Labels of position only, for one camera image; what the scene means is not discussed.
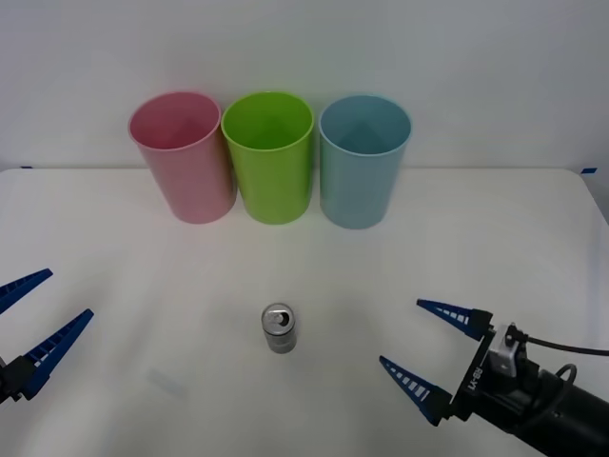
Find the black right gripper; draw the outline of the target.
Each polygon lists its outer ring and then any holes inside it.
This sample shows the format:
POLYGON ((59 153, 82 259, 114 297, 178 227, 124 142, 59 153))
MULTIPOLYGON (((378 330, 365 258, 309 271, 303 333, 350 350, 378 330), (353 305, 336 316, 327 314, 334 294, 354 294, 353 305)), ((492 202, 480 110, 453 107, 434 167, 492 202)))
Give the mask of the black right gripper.
POLYGON ((447 416, 465 422, 475 414, 493 426, 513 433, 522 421, 525 401, 518 376, 509 376, 494 368, 488 355, 491 344, 497 339, 497 332, 491 326, 493 314, 426 299, 418 299, 416 305, 469 338, 481 341, 474 359, 453 399, 441 387, 380 356, 379 362, 385 371, 434 427, 447 416))

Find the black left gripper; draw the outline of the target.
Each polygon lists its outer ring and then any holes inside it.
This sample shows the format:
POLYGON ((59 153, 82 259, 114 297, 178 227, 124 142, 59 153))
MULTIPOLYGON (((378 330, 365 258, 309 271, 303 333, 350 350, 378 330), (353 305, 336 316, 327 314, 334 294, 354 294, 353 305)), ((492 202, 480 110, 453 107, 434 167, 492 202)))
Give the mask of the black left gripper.
MULTIPOLYGON (((45 268, 1 286, 0 313, 3 314, 52 275, 52 271, 45 268)), ((1 403, 8 399, 18 402, 19 395, 27 400, 36 396, 93 316, 93 311, 88 308, 26 354, 9 363, 1 359, 1 403), (13 372, 16 368, 15 391, 13 372)))

